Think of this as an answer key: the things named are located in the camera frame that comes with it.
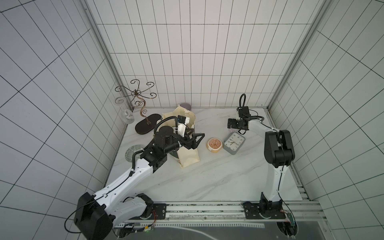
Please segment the cream canvas floral tote bag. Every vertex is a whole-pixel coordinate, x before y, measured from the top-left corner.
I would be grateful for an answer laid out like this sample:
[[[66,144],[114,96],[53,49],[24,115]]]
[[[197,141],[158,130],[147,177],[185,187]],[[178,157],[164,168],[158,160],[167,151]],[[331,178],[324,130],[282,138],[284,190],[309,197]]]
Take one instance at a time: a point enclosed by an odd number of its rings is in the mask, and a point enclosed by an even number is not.
[[[191,111],[189,104],[179,104],[175,110],[162,114],[161,120],[175,116],[178,118],[177,134],[182,138],[181,147],[170,154],[176,158],[184,169],[200,161],[197,140],[195,138],[196,115]]]

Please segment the orange rounded alarm clock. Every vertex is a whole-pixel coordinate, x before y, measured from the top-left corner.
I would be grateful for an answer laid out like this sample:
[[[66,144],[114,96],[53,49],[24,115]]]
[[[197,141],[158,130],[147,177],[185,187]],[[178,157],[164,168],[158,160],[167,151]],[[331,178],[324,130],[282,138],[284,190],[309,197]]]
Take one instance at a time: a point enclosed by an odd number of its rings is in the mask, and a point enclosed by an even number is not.
[[[211,153],[218,153],[222,148],[223,148],[222,141],[216,137],[210,138],[207,142],[207,149]]]

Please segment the grey square alarm clock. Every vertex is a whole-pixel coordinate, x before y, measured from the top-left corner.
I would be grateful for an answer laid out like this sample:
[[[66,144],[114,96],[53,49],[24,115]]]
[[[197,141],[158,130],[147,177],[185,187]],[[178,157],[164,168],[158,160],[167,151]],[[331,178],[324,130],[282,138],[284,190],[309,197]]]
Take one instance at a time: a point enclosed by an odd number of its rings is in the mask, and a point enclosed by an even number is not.
[[[223,149],[231,155],[236,155],[246,139],[239,133],[233,132],[223,142]]]

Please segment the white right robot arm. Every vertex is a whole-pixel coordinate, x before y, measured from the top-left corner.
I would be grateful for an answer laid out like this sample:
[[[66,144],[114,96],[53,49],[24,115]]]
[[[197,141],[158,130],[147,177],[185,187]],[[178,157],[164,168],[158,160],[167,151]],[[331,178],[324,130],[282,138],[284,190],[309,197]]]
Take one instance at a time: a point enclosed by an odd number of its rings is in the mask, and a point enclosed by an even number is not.
[[[239,118],[228,119],[228,128],[239,131],[251,131],[263,137],[264,157],[269,164],[266,186],[257,204],[244,203],[244,207],[251,214],[260,215],[263,219],[270,219],[283,210],[283,199],[280,186],[284,181],[295,150],[291,133],[288,130],[278,130],[264,124],[264,118],[252,116],[248,107],[237,108]]]

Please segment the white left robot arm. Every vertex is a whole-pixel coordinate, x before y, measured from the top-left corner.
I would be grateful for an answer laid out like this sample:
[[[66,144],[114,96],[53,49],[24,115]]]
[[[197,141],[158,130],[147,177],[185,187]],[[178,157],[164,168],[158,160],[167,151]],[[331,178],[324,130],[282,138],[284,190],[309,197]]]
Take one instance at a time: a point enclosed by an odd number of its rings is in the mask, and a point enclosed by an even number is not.
[[[154,174],[167,161],[170,152],[182,147],[196,149],[205,137],[203,133],[182,137],[170,126],[154,131],[150,143],[134,153],[129,170],[94,194],[80,196],[73,213],[74,224],[87,240],[105,239],[115,226],[126,220],[148,218],[153,211],[153,201],[145,194],[136,195],[134,188]]]

